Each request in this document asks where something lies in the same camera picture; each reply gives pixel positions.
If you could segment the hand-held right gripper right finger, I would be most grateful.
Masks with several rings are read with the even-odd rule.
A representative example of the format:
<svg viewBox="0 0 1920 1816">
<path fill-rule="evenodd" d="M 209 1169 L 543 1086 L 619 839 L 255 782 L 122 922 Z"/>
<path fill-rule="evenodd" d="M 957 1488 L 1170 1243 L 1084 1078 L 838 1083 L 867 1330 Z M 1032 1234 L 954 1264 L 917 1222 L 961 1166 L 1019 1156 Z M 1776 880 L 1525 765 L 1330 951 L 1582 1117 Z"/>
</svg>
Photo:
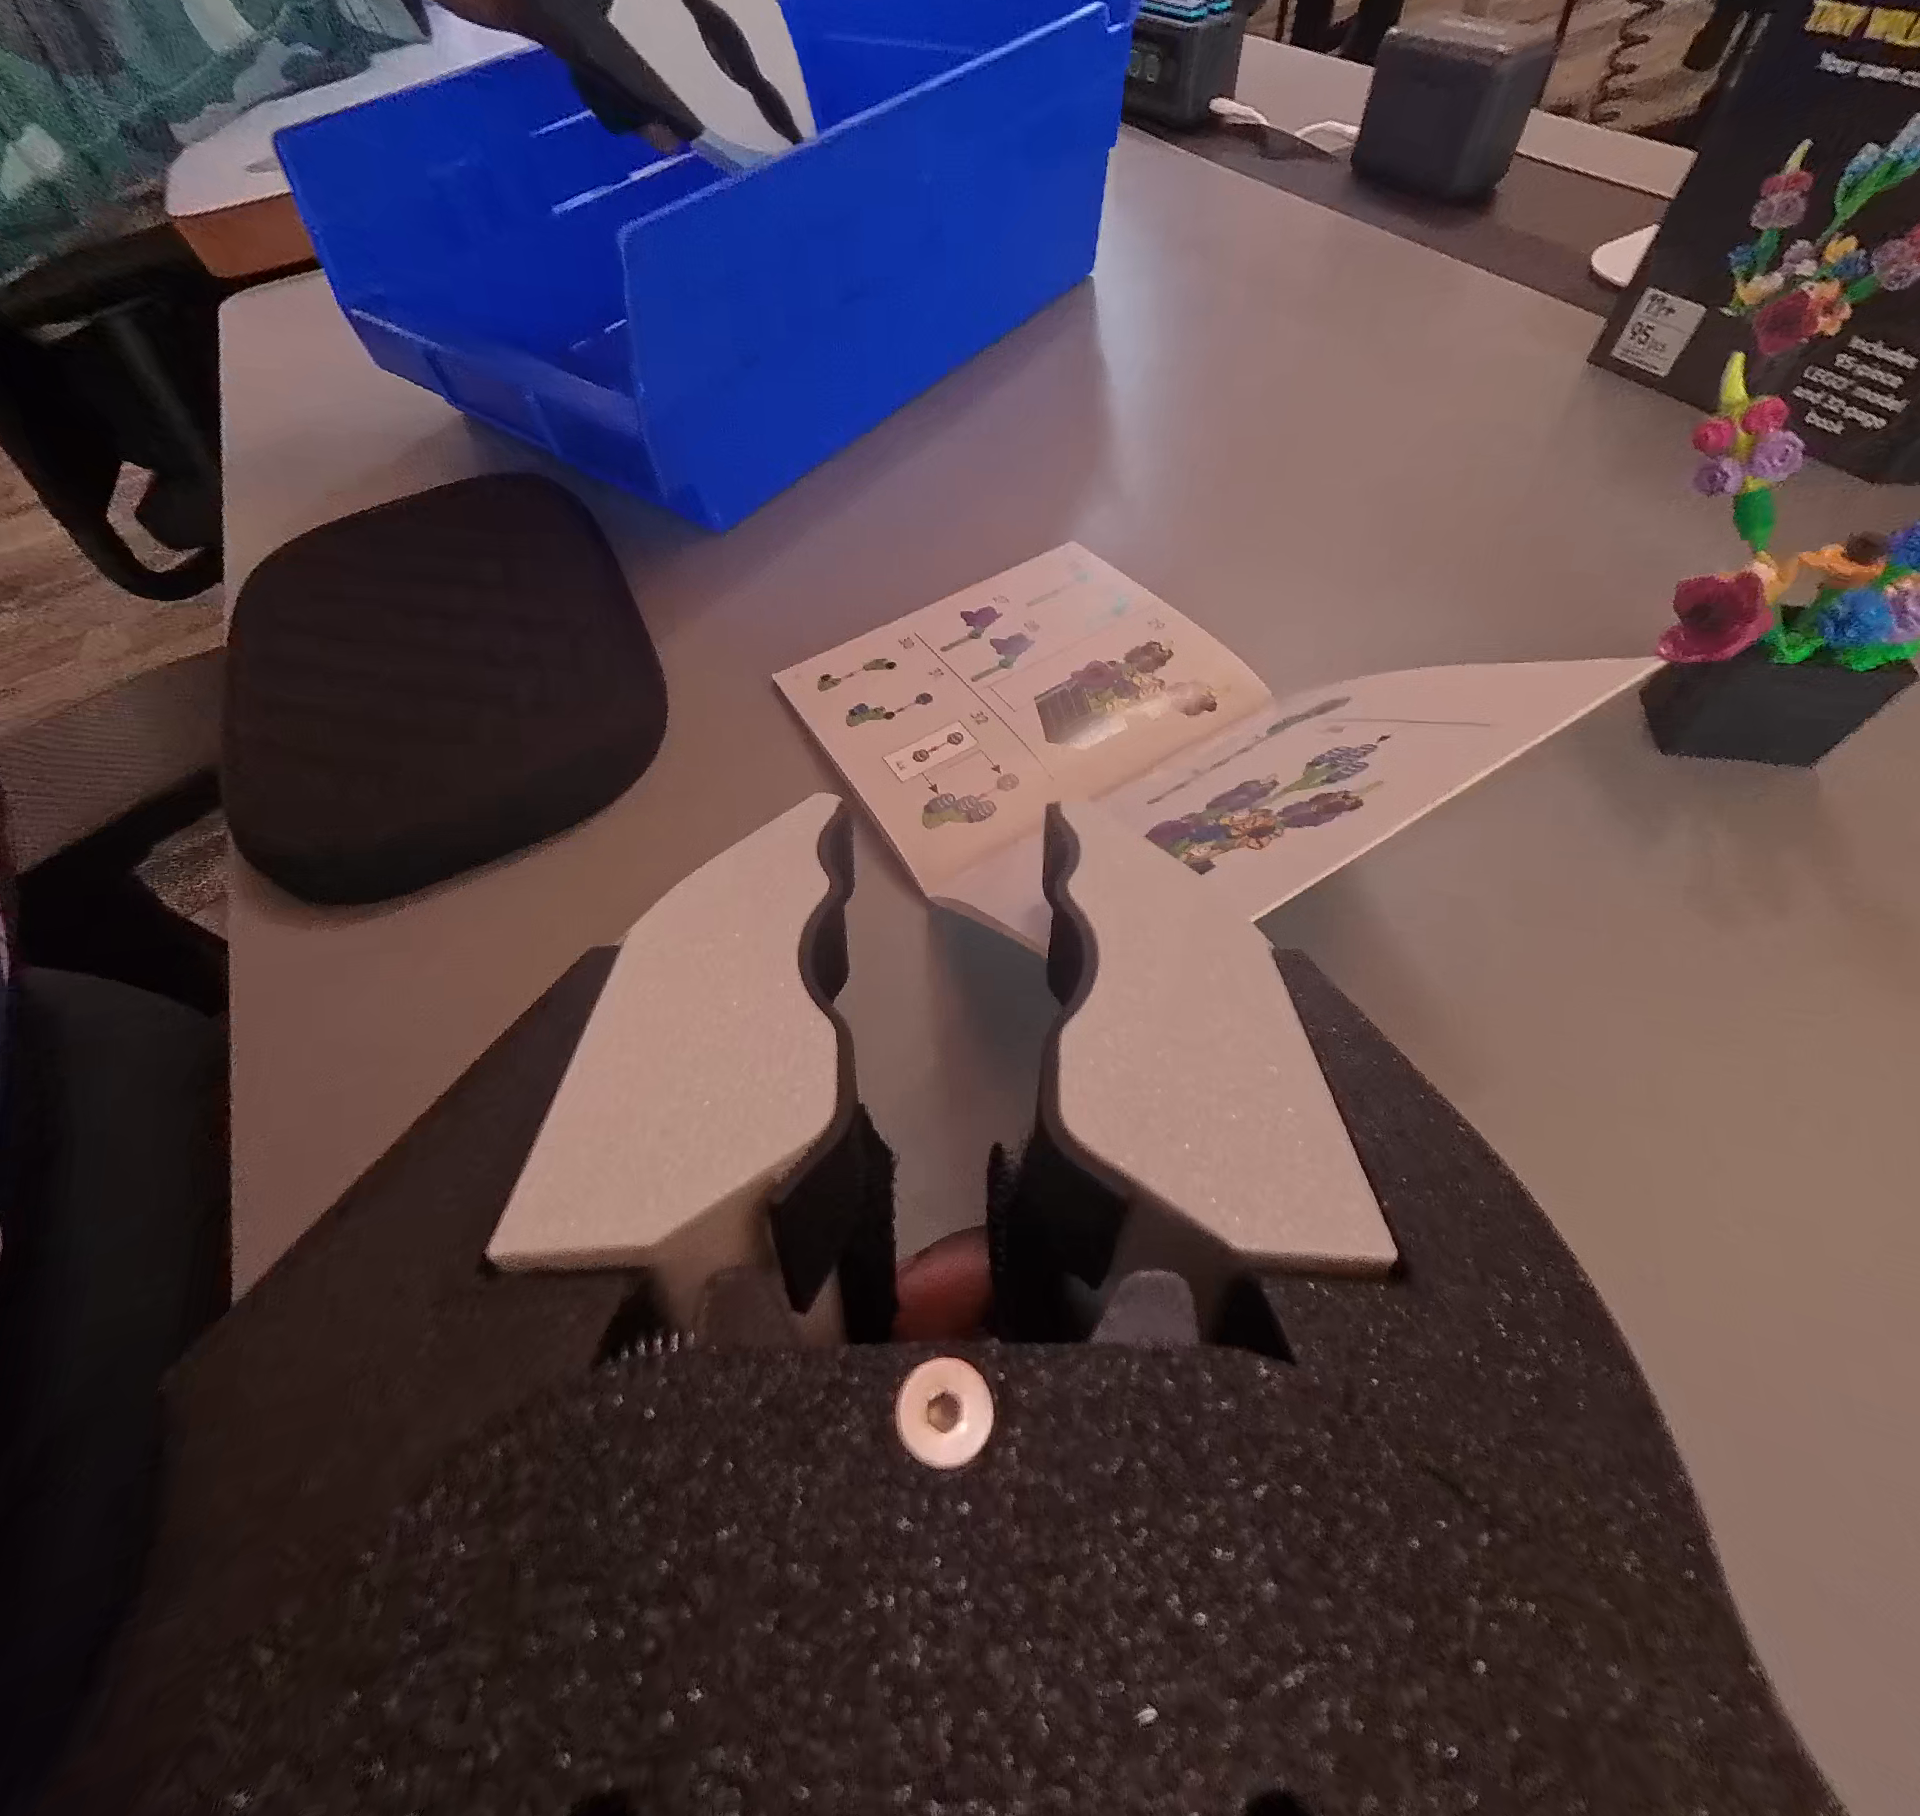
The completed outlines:
<svg viewBox="0 0 1920 1816">
<path fill-rule="evenodd" d="M 1402 1264 L 1276 951 L 1084 801 L 1044 812 L 1038 1102 L 992 1191 L 1005 1322 L 1096 1322 L 1143 1275 L 1198 1322 L 1273 1279 L 1385 1282 Z"/>
</svg>

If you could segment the lego instruction booklet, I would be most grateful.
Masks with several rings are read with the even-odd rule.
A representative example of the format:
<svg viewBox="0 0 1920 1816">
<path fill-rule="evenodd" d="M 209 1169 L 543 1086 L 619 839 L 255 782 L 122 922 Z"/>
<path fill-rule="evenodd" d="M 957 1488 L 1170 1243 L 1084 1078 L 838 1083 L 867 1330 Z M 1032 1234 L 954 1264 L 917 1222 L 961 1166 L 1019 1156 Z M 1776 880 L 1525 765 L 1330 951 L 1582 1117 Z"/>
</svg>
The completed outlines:
<svg viewBox="0 0 1920 1816">
<path fill-rule="evenodd" d="M 1276 699 L 1202 623 L 1062 545 L 775 683 L 924 900 L 1043 953 L 1051 804 L 1094 804 L 1257 920 L 1655 668 L 1437 666 Z"/>
</svg>

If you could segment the large blue plastic bin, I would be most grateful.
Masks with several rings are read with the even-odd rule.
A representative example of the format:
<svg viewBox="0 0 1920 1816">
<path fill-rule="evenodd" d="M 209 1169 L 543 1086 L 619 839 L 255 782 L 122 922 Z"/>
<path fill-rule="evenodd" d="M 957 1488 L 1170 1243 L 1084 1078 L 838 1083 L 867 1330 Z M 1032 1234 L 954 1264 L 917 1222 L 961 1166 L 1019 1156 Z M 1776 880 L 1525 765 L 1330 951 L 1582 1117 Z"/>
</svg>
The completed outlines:
<svg viewBox="0 0 1920 1816">
<path fill-rule="evenodd" d="M 1094 267 L 1141 0 L 781 0 L 820 135 L 653 154 L 529 50 L 274 147 L 373 364 L 710 532 Z"/>
</svg>

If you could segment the person's right hand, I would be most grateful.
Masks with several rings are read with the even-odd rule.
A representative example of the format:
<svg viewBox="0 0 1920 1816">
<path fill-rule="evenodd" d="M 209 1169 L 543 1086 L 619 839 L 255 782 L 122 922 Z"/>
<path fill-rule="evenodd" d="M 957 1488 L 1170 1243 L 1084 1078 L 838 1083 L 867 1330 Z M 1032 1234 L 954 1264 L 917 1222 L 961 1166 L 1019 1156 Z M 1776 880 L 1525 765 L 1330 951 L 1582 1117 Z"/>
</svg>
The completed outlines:
<svg viewBox="0 0 1920 1816">
<path fill-rule="evenodd" d="M 896 1343 L 969 1343 L 997 1330 L 997 1279 L 986 1227 L 927 1244 L 896 1272 Z"/>
</svg>

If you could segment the black lego set box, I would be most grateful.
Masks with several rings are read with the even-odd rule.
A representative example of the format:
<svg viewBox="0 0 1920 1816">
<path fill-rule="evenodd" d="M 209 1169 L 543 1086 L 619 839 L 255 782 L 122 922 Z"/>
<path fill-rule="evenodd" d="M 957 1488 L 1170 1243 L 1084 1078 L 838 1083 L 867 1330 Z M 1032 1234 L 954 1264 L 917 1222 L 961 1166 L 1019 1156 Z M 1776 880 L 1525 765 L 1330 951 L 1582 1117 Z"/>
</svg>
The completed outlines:
<svg viewBox="0 0 1920 1816">
<path fill-rule="evenodd" d="M 1774 0 L 1587 361 L 1679 404 L 1745 355 L 1813 460 L 1918 480 L 1918 0 Z"/>
</svg>

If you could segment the black seat chair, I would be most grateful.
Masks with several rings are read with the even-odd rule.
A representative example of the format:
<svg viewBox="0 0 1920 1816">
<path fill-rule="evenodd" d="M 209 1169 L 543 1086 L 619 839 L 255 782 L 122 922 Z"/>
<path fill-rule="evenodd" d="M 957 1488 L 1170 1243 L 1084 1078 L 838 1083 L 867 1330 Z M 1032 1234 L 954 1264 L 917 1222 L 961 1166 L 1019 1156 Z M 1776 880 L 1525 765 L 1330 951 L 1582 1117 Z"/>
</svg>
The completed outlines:
<svg viewBox="0 0 1920 1816">
<path fill-rule="evenodd" d="M 3 443 L 114 589 L 167 605 L 225 578 L 221 330 L 180 281 L 74 316 L 5 307 Z"/>
</svg>

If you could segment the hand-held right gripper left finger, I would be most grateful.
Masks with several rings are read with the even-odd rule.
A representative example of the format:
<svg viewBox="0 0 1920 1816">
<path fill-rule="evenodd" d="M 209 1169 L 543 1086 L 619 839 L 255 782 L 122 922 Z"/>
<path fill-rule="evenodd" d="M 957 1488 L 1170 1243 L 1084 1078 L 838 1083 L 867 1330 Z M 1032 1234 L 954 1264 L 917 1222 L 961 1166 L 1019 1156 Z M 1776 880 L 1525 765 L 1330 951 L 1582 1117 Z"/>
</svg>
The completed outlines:
<svg viewBox="0 0 1920 1816">
<path fill-rule="evenodd" d="M 494 1272 L 641 1279 L 690 1332 L 729 1277 L 781 1332 L 889 1332 L 896 1160 L 856 1088 L 852 812 L 809 795 L 630 926 L 487 1240 Z"/>
</svg>

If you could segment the black rounded pad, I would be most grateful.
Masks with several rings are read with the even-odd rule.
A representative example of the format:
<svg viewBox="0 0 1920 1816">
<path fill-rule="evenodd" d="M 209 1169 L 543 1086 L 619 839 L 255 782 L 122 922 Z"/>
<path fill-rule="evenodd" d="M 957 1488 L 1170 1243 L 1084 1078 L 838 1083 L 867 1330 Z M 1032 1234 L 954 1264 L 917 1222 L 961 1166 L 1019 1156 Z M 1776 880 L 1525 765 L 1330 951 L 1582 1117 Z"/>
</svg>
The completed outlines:
<svg viewBox="0 0 1920 1816">
<path fill-rule="evenodd" d="M 318 908 L 392 901 L 626 795 L 663 663 L 595 513 L 466 477 L 335 518 L 232 599 L 223 794 L 237 853 Z"/>
</svg>

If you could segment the lego flower bouquet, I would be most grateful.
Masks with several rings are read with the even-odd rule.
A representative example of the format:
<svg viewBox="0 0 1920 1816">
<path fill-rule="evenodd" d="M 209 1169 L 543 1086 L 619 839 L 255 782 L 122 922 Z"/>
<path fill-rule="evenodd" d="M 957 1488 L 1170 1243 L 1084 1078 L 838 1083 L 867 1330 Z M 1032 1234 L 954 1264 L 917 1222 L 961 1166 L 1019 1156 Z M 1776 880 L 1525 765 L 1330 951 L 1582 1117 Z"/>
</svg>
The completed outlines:
<svg viewBox="0 0 1920 1816">
<path fill-rule="evenodd" d="M 1790 404 L 1751 386 L 1743 351 L 1721 367 L 1691 442 L 1693 489 L 1728 515 L 1740 546 L 1740 565 L 1718 574 L 1760 571 L 1774 627 L 1737 660 L 1656 658 L 1641 690 L 1647 734 L 1669 758 L 1810 773 L 1917 689 L 1917 523 L 1783 546 L 1779 498 L 1808 445 Z"/>
</svg>

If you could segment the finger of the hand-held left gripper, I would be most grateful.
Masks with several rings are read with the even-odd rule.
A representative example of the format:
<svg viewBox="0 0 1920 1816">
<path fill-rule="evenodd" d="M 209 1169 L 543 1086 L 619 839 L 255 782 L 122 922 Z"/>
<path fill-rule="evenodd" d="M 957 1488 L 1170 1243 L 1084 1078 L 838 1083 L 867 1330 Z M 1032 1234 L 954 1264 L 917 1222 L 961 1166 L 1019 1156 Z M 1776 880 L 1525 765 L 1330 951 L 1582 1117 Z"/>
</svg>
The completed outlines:
<svg viewBox="0 0 1920 1816">
<path fill-rule="evenodd" d="M 781 0 L 679 0 L 703 48 L 672 79 L 703 98 L 692 147 L 712 163 L 761 163 L 815 141 L 803 67 Z"/>
</svg>

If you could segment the small black device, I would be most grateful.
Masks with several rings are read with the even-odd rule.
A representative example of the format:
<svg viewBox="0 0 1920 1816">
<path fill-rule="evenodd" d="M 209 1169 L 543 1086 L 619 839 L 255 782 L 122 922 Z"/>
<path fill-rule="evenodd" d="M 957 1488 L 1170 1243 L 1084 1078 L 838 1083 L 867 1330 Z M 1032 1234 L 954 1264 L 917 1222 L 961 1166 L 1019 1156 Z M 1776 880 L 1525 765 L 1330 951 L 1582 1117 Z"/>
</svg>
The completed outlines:
<svg viewBox="0 0 1920 1816">
<path fill-rule="evenodd" d="M 1192 131 L 1235 95 L 1247 12 L 1237 0 L 1141 0 L 1122 97 L 1127 124 Z"/>
</svg>

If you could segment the dark grey cube device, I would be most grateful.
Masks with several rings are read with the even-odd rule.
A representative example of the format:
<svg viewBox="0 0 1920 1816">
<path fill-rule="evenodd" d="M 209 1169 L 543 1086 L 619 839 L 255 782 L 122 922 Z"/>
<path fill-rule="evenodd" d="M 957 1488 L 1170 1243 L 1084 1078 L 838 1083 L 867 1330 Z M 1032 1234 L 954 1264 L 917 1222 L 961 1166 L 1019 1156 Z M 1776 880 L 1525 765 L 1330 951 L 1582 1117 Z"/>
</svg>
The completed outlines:
<svg viewBox="0 0 1920 1816">
<path fill-rule="evenodd" d="M 1485 206 L 1552 67 L 1547 26 L 1442 14 L 1393 27 L 1373 62 L 1352 171 L 1402 196 Z"/>
</svg>

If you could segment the person's left forearm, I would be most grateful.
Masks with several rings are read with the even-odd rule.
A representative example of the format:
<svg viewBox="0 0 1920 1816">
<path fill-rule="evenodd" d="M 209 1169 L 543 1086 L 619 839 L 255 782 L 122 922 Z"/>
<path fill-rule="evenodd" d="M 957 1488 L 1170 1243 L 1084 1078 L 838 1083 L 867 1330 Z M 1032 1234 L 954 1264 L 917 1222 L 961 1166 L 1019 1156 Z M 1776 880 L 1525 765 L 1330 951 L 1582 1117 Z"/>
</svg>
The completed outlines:
<svg viewBox="0 0 1920 1816">
<path fill-rule="evenodd" d="M 3 0 L 3 278 L 162 220 L 174 161 L 428 38 L 413 0 Z"/>
</svg>

